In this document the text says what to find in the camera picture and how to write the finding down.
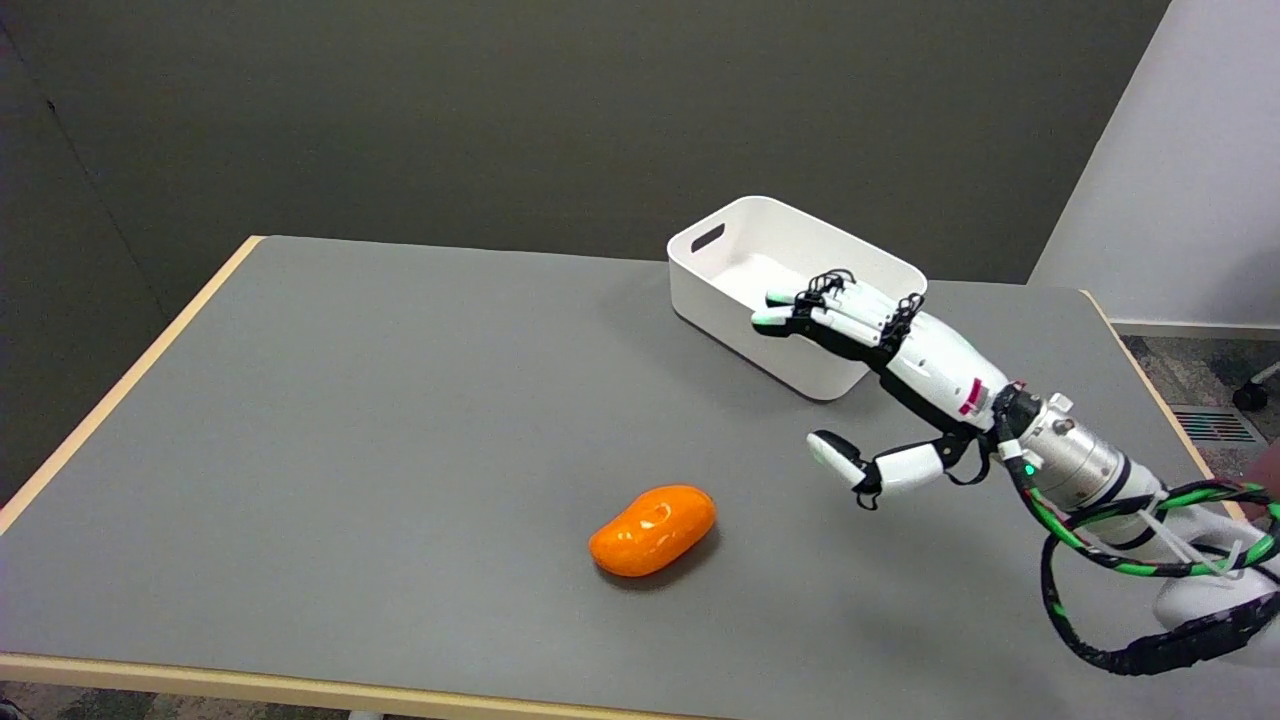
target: white robotic hand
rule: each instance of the white robotic hand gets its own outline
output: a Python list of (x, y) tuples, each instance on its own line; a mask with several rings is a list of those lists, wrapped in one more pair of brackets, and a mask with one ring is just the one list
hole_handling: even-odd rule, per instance
[(769, 307), (751, 315), (760, 334), (800, 334), (846, 360), (865, 363), (890, 395), (942, 433), (870, 459), (832, 430), (809, 433), (810, 452), (850, 484), (863, 507), (874, 509), (882, 495), (942, 477), (957, 484), (978, 482), (989, 469), (983, 452), (983, 468), (973, 480), (960, 482), (948, 473), (974, 439), (984, 445), (992, 396), (1009, 380), (959, 333), (922, 313), (923, 300), (914, 295), (895, 301), (847, 270), (832, 270), (806, 288), (771, 291)]
[[(850, 272), (832, 270), (806, 288), (769, 292), (768, 309), (751, 316), (760, 334), (800, 334), (865, 363), (890, 395), (942, 433), (870, 460), (831, 430), (810, 433), (813, 455), (850, 484), (859, 505), (874, 510), (881, 495), (943, 475), (957, 484), (979, 482), (988, 456), (998, 451), (1019, 498), (1050, 533), (1041, 555), (1042, 602), (1078, 657), (1121, 675), (1229, 653), (1234, 661), (1280, 666), (1280, 623), (1274, 621), (1280, 615), (1280, 505), (1257, 486), (1203, 480), (1170, 489), (1068, 415), (1070, 400), (1053, 395), (1046, 401), (1010, 383), (964, 337), (922, 313), (923, 300), (893, 301)], [(973, 441), (983, 466), (961, 483), (947, 470)], [(1199, 507), (1221, 501), (1263, 505), (1271, 525), (1262, 532)], [(1091, 534), (1082, 534), (1085, 528)], [(1055, 585), (1057, 544), (1117, 573), (1167, 578), (1153, 610), (1169, 632), (1111, 651), (1082, 641)]]

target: orange object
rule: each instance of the orange object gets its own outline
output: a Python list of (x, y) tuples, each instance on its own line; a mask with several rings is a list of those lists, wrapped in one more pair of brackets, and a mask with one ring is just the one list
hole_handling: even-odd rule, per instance
[(692, 486), (663, 486), (635, 498), (591, 536), (596, 565), (625, 578), (657, 573), (685, 553), (716, 523), (716, 503)]

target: chair wheel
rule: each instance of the chair wheel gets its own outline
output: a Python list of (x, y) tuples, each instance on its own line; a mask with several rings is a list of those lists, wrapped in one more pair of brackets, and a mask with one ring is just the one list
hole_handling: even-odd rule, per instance
[(1231, 402), (1245, 413), (1262, 410), (1267, 406), (1267, 388), (1257, 383), (1244, 383), (1231, 393)]

